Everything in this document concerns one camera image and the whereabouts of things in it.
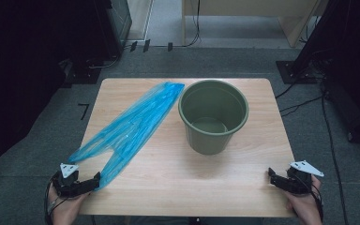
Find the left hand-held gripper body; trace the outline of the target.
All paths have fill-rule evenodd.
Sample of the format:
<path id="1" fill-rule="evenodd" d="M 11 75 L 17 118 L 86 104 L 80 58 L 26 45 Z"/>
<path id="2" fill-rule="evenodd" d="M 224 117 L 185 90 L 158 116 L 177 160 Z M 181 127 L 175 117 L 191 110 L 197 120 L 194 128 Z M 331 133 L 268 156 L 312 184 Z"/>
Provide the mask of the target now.
<path id="1" fill-rule="evenodd" d="M 61 197 L 75 198 L 82 194 L 78 177 L 78 165 L 61 163 L 60 170 L 53 176 L 52 184 Z"/>

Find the black stand base plate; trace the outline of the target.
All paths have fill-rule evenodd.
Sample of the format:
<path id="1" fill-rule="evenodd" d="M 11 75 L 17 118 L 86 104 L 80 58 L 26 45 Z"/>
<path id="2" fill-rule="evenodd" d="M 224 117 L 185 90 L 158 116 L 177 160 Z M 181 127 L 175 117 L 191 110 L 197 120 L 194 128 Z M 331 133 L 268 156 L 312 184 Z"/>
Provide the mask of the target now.
<path id="1" fill-rule="evenodd" d="M 84 70 L 78 70 L 71 68 L 65 81 L 62 85 L 63 88 L 70 88 L 73 84 L 96 84 L 100 74 L 100 68 L 85 68 Z"/>
<path id="2" fill-rule="evenodd" d="M 276 61 L 276 65 L 285 84 L 313 84 L 317 82 L 310 67 L 297 69 L 294 61 Z"/>

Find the person's right hand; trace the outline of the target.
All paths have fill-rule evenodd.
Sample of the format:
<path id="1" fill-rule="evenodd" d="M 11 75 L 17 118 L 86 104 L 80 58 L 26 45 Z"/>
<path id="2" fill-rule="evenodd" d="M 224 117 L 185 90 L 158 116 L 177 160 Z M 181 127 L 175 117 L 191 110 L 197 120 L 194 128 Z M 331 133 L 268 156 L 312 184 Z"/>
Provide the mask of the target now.
<path id="1" fill-rule="evenodd" d="M 323 225 L 319 206 L 319 190 L 321 182 L 314 175 L 311 176 L 312 193 L 305 196 L 295 196 L 284 191 L 283 194 L 288 199 L 287 209 L 294 211 L 299 218 L 300 225 Z"/>

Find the dark glass panel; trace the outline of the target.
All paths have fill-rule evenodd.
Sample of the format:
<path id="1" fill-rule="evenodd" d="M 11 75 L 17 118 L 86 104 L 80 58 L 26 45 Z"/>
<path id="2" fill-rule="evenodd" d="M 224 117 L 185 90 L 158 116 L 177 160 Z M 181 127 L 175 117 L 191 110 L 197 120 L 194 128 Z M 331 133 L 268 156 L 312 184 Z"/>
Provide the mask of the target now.
<path id="1" fill-rule="evenodd" d="M 117 36 L 124 44 L 128 39 L 128 32 L 132 24 L 128 0 L 108 0 L 108 4 Z"/>

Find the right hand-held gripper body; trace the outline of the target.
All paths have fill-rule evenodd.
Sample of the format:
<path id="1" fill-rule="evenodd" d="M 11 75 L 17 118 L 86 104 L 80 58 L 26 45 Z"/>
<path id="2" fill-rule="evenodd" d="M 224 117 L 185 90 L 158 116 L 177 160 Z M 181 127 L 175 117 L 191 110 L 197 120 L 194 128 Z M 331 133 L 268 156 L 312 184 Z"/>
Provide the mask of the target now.
<path id="1" fill-rule="evenodd" d="M 306 160 L 291 162 L 287 175 L 296 183 L 296 190 L 292 190 L 292 193 L 296 195 L 307 194 L 311 191 L 312 176 L 324 177 L 323 172 Z"/>

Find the person's blue-grey printed shirt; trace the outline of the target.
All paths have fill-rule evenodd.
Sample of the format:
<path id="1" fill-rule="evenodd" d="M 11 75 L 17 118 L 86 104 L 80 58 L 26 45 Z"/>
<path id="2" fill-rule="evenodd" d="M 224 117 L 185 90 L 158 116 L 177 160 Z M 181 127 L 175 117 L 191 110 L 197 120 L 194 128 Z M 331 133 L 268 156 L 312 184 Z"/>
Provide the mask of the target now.
<path id="1" fill-rule="evenodd" d="M 124 225 L 263 225 L 260 217 L 125 216 Z"/>

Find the white board panel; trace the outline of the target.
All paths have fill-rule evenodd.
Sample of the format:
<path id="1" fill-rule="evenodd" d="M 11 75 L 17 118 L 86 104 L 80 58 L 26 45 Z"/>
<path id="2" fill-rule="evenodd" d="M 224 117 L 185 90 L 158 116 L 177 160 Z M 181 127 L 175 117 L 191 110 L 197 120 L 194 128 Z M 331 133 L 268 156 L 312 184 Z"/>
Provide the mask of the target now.
<path id="1" fill-rule="evenodd" d="M 150 21 L 153 0 L 127 0 L 132 24 L 128 40 L 145 40 Z"/>

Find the black tape corner mark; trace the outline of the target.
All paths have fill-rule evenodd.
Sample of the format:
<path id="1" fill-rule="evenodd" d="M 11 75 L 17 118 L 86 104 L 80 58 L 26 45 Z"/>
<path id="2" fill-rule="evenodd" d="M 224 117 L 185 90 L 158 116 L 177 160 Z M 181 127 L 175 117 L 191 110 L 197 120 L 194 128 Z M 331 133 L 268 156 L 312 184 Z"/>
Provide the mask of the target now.
<path id="1" fill-rule="evenodd" d="M 86 116 L 87 112 L 88 112 L 90 104 L 88 104 L 88 103 L 78 103 L 78 106 L 83 107 L 83 113 L 82 113 L 82 116 L 81 116 L 81 120 L 83 120 L 84 117 Z"/>

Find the light wooden desk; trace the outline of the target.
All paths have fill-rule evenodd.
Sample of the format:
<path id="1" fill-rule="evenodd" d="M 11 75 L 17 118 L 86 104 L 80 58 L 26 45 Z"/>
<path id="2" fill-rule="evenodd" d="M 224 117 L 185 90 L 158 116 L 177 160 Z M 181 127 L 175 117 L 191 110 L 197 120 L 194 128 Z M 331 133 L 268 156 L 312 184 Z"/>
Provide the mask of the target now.
<path id="1" fill-rule="evenodd" d="M 322 16 L 329 0 L 182 0 L 182 41 L 186 16 L 276 17 L 291 47 L 295 47 L 313 16 Z"/>

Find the person's left hand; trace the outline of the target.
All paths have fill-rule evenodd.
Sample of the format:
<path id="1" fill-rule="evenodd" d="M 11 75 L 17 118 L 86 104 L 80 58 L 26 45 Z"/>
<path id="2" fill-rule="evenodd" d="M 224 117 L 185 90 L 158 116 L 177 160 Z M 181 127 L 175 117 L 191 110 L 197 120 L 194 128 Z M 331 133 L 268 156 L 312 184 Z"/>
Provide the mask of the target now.
<path id="1" fill-rule="evenodd" d="M 49 203 L 56 202 L 52 210 L 51 218 L 53 225 L 72 225 L 79 215 L 83 201 L 89 196 L 88 193 L 78 196 L 75 199 L 64 200 L 58 197 L 54 187 L 50 187 Z"/>

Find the blue plastic trash bag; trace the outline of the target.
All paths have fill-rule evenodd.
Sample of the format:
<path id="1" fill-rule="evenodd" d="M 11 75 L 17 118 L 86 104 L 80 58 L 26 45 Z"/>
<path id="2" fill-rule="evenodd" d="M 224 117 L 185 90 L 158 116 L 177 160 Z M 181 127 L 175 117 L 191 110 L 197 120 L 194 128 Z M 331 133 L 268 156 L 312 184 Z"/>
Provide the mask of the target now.
<path id="1" fill-rule="evenodd" d="M 100 172 L 97 190 L 105 188 L 155 133 L 184 88 L 185 85 L 179 82 L 155 85 L 76 150 L 68 160 L 80 162 L 112 151 L 110 159 Z"/>

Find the green plastic trash bin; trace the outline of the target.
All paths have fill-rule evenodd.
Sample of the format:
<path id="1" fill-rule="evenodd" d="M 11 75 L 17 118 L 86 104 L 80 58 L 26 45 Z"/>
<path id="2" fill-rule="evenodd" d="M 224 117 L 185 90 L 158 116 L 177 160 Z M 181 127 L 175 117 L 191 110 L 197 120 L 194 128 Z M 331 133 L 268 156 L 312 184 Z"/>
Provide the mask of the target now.
<path id="1" fill-rule="evenodd" d="M 248 101 L 230 83 L 206 80 L 190 85 L 179 98 L 178 111 L 187 142 L 203 155 L 221 153 L 248 120 Z"/>

